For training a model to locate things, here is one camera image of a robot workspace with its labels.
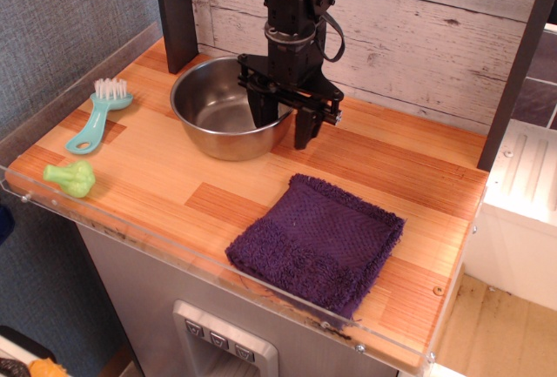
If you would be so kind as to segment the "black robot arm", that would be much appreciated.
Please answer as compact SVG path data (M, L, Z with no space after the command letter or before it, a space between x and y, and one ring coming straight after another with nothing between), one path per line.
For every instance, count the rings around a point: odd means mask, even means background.
M245 87L257 127L278 119L279 105L296 111L294 146L303 150L323 123L337 124L344 94L322 72L324 62L337 62L325 53L327 28L339 30L328 13L335 0L264 0L267 8L264 56L242 54L238 82Z

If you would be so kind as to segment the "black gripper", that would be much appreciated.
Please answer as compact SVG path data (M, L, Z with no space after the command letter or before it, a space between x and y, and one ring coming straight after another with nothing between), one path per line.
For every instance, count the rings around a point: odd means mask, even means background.
M294 137L295 149L304 150L318 136L323 120L337 124L344 94L323 75L324 60L324 35L303 44L270 40L266 56L239 55L238 82L246 88L255 126L261 128L279 118L278 101L292 108L305 106L297 110Z

